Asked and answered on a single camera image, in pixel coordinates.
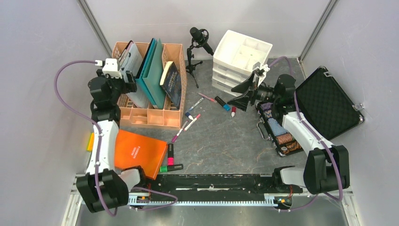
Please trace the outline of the teal notebook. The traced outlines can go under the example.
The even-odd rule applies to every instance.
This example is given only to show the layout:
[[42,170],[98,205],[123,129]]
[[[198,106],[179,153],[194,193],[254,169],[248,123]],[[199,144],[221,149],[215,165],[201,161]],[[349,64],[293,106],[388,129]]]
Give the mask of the teal notebook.
[[152,105],[155,105],[155,101],[147,88],[147,85],[144,82],[144,78],[148,75],[148,70],[150,66],[150,57],[152,56],[153,50],[157,45],[157,41],[155,38],[152,38],[151,42],[149,43],[146,53],[144,55],[143,61],[139,68],[138,74],[136,76],[136,83],[141,88],[142,92],[146,95],[147,99],[150,101]]

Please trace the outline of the printed white paper sheet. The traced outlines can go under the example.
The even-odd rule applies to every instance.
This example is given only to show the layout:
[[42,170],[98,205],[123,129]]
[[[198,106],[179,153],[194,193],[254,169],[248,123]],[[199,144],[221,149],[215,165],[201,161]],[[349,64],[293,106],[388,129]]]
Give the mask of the printed white paper sheet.
[[[126,56],[122,64],[122,67],[120,67],[121,74],[125,75],[126,71],[131,71],[133,73],[134,78],[136,79],[142,61],[143,58],[139,53],[136,44],[134,43],[131,46],[129,53]],[[126,95],[138,108],[147,108],[149,100],[147,99],[146,95],[142,92],[138,84],[137,84],[137,92],[128,93]]]

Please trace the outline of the black clipboard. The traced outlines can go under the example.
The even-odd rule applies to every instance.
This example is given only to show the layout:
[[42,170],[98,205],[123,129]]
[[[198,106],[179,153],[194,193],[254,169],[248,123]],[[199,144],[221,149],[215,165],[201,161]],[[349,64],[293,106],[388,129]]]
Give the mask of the black clipboard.
[[120,67],[122,67],[122,64],[127,56],[127,54],[129,53],[129,50],[131,48],[131,46],[134,44],[134,42],[132,40],[130,40],[127,45],[125,46],[125,48],[123,49],[121,55],[119,56],[118,60],[119,60],[119,65]]

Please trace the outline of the peach plastic file organizer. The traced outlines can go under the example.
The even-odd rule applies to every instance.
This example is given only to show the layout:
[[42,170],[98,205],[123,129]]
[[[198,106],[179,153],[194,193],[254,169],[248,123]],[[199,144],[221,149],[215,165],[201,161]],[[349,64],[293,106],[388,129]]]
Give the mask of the peach plastic file organizer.
[[121,126],[151,129],[180,129],[184,122],[184,105],[187,89],[187,73],[182,44],[163,44],[162,62],[165,64],[168,61],[174,61],[180,70],[182,80],[180,109],[172,109],[172,102],[169,97],[165,98],[164,108],[161,110],[155,109],[151,103],[148,104],[147,108],[138,108],[126,94],[123,94],[118,100],[118,105],[121,109]]

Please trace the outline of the dark blue hardcover book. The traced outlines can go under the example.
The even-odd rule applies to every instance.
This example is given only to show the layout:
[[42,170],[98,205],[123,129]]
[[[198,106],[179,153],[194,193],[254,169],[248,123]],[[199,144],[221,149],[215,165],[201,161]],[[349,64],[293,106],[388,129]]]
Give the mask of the dark blue hardcover book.
[[180,109],[182,98],[182,80],[180,72],[173,61],[167,61],[160,79],[160,86],[171,100],[172,104]]

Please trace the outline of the orange book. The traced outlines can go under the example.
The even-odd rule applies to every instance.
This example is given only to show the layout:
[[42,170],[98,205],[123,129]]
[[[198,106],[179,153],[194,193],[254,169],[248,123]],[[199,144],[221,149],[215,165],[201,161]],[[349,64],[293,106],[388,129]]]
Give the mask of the orange book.
[[167,151],[167,143],[136,133],[119,130],[114,165],[121,170],[140,166],[145,176],[155,179]]

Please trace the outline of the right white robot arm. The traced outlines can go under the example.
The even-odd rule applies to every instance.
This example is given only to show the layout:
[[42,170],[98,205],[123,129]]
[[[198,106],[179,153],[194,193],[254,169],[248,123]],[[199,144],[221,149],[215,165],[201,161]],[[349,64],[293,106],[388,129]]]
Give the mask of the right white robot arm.
[[289,74],[280,75],[274,87],[261,85],[264,76],[253,72],[249,78],[231,89],[240,96],[228,103],[243,111],[256,100],[273,102],[272,117],[286,129],[307,155],[304,168],[283,167],[275,169],[272,187],[277,192],[286,191],[290,185],[304,187],[311,194],[338,191],[335,200],[343,198],[344,189],[350,186],[349,154],[343,145],[334,145],[325,139],[306,120],[300,111],[295,93],[295,79]]

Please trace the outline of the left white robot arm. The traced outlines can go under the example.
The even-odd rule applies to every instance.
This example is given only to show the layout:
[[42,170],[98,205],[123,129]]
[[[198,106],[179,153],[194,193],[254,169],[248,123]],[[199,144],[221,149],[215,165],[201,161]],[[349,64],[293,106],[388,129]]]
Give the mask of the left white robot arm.
[[97,76],[88,82],[93,101],[90,104],[91,121],[94,127],[94,143],[91,159],[84,176],[77,179],[77,189],[92,213],[107,211],[128,204],[129,192],[144,191],[148,179],[141,167],[115,171],[114,156],[116,138],[120,130],[121,110],[117,104],[122,94],[136,92],[137,86],[132,73],[124,79],[120,72],[113,78],[111,73],[96,71]]

